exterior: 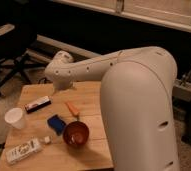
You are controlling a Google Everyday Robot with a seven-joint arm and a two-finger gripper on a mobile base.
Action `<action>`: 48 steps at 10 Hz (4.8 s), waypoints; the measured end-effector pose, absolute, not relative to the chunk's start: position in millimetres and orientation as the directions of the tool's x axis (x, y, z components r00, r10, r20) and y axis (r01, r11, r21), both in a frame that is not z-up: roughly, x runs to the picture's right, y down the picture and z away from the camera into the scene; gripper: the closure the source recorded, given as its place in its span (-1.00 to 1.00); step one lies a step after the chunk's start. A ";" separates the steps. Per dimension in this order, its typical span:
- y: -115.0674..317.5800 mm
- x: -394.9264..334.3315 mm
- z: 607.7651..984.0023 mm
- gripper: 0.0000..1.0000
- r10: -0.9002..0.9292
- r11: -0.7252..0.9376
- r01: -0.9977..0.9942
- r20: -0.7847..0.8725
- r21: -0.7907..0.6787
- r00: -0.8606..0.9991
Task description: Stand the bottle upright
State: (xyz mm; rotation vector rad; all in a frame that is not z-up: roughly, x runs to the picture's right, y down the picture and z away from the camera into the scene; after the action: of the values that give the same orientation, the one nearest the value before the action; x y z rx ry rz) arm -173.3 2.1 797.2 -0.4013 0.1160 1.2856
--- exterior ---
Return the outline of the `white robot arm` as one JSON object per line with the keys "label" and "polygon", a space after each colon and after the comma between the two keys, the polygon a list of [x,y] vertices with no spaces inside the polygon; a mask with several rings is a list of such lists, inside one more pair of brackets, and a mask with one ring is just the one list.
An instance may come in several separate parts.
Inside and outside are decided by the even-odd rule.
{"label": "white robot arm", "polygon": [[115,171],[180,171],[172,109],[174,57],[157,46],[75,62],[63,51],[45,75],[57,91],[100,81],[100,108]]}

